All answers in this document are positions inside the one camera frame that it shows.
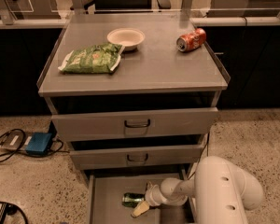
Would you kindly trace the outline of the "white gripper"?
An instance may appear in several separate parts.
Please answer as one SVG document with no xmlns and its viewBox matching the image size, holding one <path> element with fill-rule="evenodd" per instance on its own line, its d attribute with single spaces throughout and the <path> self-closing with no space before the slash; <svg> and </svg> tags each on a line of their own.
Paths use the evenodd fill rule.
<svg viewBox="0 0 280 224">
<path fill-rule="evenodd" d="M 149 210 L 149 206 L 162 204 L 171 206 L 183 205 L 190 196 L 190 181 L 177 178 L 166 178 L 159 185 L 147 182 L 145 200 L 132 211 L 133 218 L 139 217 Z"/>
</svg>

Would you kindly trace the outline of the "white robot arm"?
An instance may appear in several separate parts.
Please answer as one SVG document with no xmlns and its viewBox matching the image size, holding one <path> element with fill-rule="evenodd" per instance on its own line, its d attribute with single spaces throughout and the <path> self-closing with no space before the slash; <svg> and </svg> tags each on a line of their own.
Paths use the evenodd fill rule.
<svg viewBox="0 0 280 224">
<path fill-rule="evenodd" d="M 208 156 L 197 164 L 192 179 L 166 178 L 159 185 L 150 184 L 132 216 L 139 217 L 162 204 L 180 206 L 190 198 L 195 200 L 197 224 L 248 224 L 245 212 L 260 206 L 264 191 L 246 170 Z"/>
</svg>

